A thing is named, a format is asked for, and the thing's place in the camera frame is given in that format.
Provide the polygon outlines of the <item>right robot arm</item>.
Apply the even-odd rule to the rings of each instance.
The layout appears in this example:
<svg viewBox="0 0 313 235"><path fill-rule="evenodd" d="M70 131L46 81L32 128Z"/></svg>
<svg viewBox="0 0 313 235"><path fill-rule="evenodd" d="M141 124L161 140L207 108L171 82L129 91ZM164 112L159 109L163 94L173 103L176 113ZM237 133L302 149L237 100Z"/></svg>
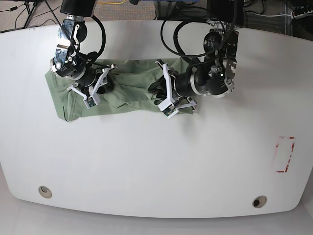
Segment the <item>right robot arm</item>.
<svg viewBox="0 0 313 235"><path fill-rule="evenodd" d="M66 17L58 22L58 44L50 65L56 76L72 81L67 90L80 95L88 109L100 104L100 95L111 87L109 72L116 68L115 64L101 65L96 62L106 45L105 28L94 15L96 5L95 0L62 2L60 12ZM87 37L86 18L92 18L100 26L102 42L99 51L83 54L80 48Z"/></svg>

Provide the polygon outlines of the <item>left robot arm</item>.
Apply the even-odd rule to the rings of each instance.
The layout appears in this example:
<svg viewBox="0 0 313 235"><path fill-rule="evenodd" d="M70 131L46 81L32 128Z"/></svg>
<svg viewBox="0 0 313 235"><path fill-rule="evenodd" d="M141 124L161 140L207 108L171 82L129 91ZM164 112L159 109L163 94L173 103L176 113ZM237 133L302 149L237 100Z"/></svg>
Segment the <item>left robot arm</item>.
<svg viewBox="0 0 313 235"><path fill-rule="evenodd" d="M158 108L167 118L172 118L181 109L195 109L194 96L211 95L223 97L234 89L237 67L239 32L235 29L243 24L244 1L212 0L208 19L192 17L183 20L174 30L173 54L187 63L185 72L178 72L162 60L156 63L163 75L149 88L149 93L158 100ZM205 23L212 26L203 40L203 54L187 55L179 45L179 31L190 23Z"/></svg>

